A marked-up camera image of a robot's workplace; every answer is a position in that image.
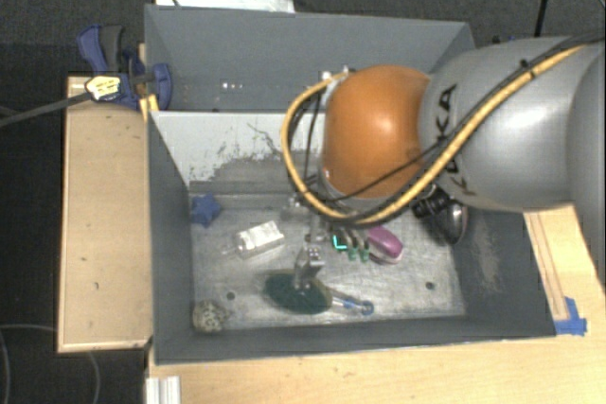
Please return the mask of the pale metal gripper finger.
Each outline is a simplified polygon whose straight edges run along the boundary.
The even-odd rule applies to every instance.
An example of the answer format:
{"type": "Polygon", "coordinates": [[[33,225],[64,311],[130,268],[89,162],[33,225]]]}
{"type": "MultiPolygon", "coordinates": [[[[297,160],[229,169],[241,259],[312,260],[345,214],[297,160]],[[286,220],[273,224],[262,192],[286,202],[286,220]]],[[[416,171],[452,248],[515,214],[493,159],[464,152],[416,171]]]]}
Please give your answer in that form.
{"type": "Polygon", "coordinates": [[[306,273],[319,273],[326,265],[322,248],[309,246],[304,251],[304,270],[306,273]]]}
{"type": "Polygon", "coordinates": [[[293,286],[297,291],[308,290],[311,287],[312,263],[309,259],[298,259],[294,264],[293,286]]]}

